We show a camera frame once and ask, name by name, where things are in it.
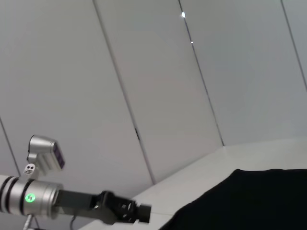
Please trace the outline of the black shirt with FREE print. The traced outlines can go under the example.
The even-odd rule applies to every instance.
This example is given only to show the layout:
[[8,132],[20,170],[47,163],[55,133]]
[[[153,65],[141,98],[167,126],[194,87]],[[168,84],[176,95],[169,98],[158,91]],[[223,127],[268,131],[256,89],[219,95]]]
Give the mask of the black shirt with FREE print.
[[307,230],[307,169],[236,169],[159,230]]

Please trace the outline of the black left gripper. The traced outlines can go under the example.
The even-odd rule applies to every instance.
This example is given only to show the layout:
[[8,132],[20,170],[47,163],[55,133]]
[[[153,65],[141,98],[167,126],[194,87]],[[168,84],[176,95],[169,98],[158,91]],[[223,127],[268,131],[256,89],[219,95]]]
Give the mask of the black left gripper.
[[115,195],[110,191],[100,194],[88,194],[60,190],[56,206],[63,214],[97,219],[105,224],[149,223],[151,206],[138,205],[134,200]]

